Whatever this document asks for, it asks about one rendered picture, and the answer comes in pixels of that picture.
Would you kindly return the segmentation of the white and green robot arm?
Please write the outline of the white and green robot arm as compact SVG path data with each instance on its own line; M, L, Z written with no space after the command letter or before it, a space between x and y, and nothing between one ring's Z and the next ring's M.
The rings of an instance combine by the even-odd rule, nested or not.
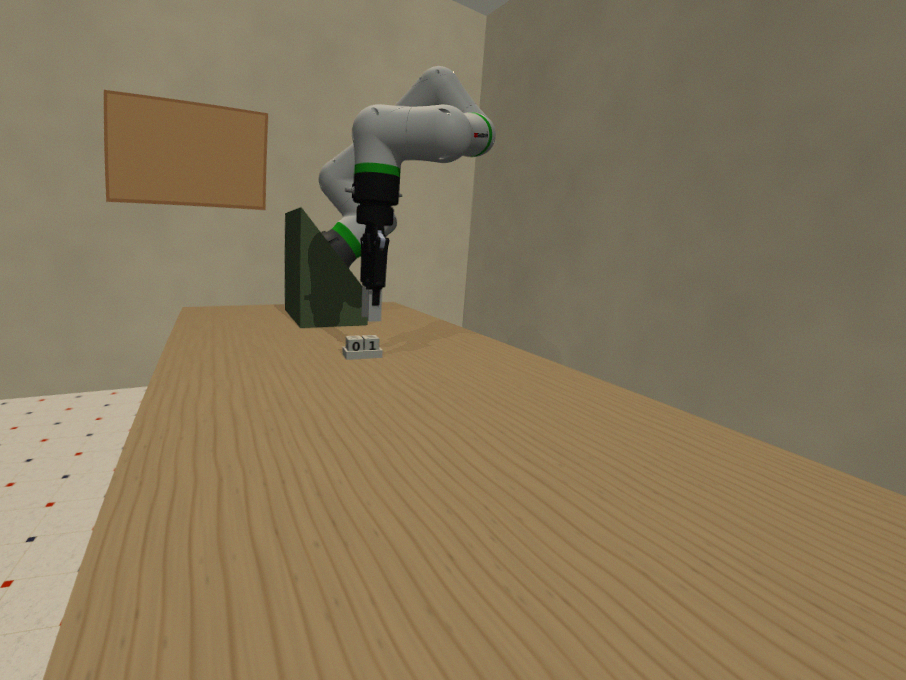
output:
M488 119L455 73L443 66L427 69L394 106L371 105L356 116L353 144L319 174L321 190L342 214L331 230L321 233L348 268L361 257L365 234L365 224L356 222L357 206L398 205L405 160L449 163L484 155L496 138Z

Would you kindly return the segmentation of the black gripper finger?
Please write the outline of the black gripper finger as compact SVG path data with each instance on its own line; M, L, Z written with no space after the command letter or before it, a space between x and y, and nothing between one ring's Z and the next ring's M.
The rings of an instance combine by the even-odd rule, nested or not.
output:
M386 285L389 241L390 240L389 238L386 238L386 235L383 236L382 231L378 231L378 236L374 242L374 251L371 251L371 234L366 234L367 255L369 256L369 286L366 286L366 289L369 289L368 322L381 321L382 288Z
M368 317L368 290L366 286L369 286L369 256L367 255L367 243L366 243L366 234L363 234L361 241L361 278L362 282L362 317ZM363 269L364 265L364 269Z

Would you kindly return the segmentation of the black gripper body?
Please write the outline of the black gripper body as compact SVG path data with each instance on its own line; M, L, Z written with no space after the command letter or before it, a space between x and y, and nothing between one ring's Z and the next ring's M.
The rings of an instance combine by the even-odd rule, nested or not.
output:
M374 251L374 242L378 231L385 236L384 226L393 225L394 209L381 205L358 205L356 222L365 224L365 233L371 234L371 251ZM369 223L369 224L366 224Z

